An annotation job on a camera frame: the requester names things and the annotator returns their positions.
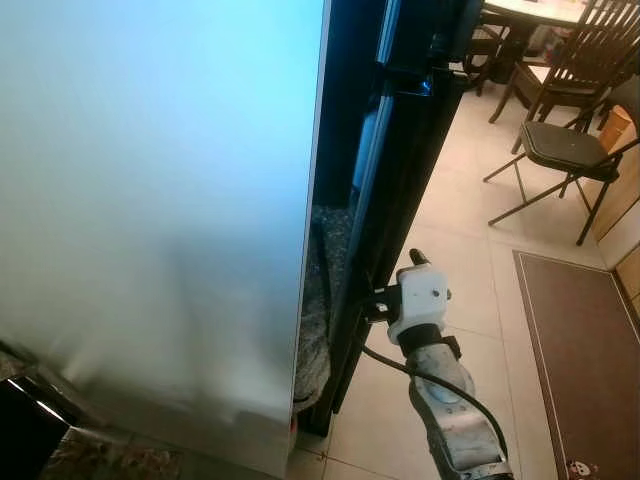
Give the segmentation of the black fridge door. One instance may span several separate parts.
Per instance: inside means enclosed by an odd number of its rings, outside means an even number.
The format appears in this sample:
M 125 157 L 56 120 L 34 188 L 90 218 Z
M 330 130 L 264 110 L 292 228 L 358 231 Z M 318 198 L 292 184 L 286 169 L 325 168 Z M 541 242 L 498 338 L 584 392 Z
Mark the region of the black fridge door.
M 326 0 L 294 424 L 326 436 L 468 77 L 485 0 Z

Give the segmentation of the large white fridge panel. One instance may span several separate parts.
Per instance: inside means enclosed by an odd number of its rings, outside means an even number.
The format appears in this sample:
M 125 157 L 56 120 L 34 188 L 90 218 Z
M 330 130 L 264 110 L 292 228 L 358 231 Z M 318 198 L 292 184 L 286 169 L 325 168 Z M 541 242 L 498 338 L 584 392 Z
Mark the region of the large white fridge panel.
M 280 477 L 326 0 L 0 0 L 0 342 Z

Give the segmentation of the black folding chair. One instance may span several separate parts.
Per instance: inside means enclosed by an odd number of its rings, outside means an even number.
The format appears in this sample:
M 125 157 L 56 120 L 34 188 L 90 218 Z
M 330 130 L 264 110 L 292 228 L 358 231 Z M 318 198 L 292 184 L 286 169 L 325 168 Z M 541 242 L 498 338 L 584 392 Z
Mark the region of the black folding chair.
M 600 143 L 599 138 L 585 131 L 580 131 L 579 127 L 590 122 L 591 116 L 596 110 L 604 106 L 613 105 L 622 108 L 632 122 L 640 119 L 640 76 L 631 76 L 617 84 L 616 87 L 609 87 L 602 91 L 595 104 L 590 106 L 584 114 L 576 116 L 570 123 L 564 125 L 553 125 L 545 122 L 526 122 L 521 125 L 518 134 L 517 147 L 520 154 L 509 160 L 508 163 L 499 166 L 493 173 L 486 175 L 485 182 L 497 177 L 498 174 L 506 172 L 508 169 L 518 170 L 518 161 L 529 159 L 532 164 L 544 166 L 544 168 L 556 170 L 564 174 L 564 179 L 554 186 L 544 189 L 538 195 L 527 197 L 522 196 L 520 205 L 503 212 L 489 220 L 489 227 L 494 227 L 498 221 L 509 218 L 509 216 L 525 210 L 526 207 L 534 205 L 535 202 L 557 193 L 562 196 L 567 192 L 568 187 L 580 187 L 581 179 L 595 180 L 602 184 L 599 188 L 595 200 L 590 202 L 585 196 L 584 189 L 579 191 L 582 201 L 588 210 L 585 223 L 579 238 L 576 239 L 576 246 L 584 243 L 588 238 L 596 216 L 599 214 L 600 205 L 607 196 L 609 188 L 620 178 L 620 165 L 625 160 L 627 151 L 639 146 L 639 140 L 631 140 L 625 145 L 617 148 L 605 147 Z

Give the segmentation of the brown mat with cartoon icons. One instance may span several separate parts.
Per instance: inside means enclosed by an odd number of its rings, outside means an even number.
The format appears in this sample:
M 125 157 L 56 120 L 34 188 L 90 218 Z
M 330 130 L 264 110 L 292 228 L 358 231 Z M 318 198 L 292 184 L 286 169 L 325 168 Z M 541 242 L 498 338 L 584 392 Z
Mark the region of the brown mat with cartoon icons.
M 559 480 L 640 480 L 640 346 L 611 271 L 513 252 Z

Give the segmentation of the light wood cabinet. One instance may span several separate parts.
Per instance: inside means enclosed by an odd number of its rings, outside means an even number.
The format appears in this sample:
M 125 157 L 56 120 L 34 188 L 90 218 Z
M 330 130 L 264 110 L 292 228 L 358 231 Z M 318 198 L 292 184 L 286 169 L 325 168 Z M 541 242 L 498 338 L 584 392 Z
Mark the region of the light wood cabinet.
M 605 266 L 620 278 L 623 292 L 634 303 L 640 296 L 640 155 L 627 150 L 618 165 L 618 178 L 605 193 L 591 233 Z

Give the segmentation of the dark wooden dining chair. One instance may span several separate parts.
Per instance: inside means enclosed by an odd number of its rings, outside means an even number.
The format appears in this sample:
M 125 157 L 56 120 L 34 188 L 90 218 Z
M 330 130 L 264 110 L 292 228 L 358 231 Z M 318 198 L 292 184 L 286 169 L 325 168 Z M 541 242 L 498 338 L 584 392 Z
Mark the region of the dark wooden dining chair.
M 540 24 L 500 15 L 509 19 L 511 28 L 500 50 L 500 64 L 492 70 L 494 81 L 506 82 L 490 115 L 492 124 L 512 97 L 527 109 L 526 120 L 543 122 L 559 106 L 585 113 L 603 90 L 630 72 L 639 50 L 640 0 L 588 0 L 576 26 L 547 26 L 558 41 L 548 60 L 525 56 Z
M 500 46 L 506 41 L 511 22 L 502 15 L 483 15 L 472 32 L 468 51 L 463 58 L 463 72 L 470 79 L 477 97 L 483 96 L 490 69 L 493 68 Z

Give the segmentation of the round white marble table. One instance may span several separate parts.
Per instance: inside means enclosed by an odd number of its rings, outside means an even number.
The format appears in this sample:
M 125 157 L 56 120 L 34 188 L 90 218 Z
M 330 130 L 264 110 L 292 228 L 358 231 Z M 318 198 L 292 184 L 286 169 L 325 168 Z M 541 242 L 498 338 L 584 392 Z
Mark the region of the round white marble table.
M 588 0 L 484 0 L 486 9 L 540 26 L 576 26 Z

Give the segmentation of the glossy black object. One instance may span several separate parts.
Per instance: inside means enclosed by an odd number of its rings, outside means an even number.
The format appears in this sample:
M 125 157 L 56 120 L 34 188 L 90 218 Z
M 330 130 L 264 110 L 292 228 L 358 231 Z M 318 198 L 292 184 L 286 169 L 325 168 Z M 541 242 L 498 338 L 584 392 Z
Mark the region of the glossy black object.
M 35 380 L 0 380 L 0 480 L 38 480 L 76 422 L 67 402 Z

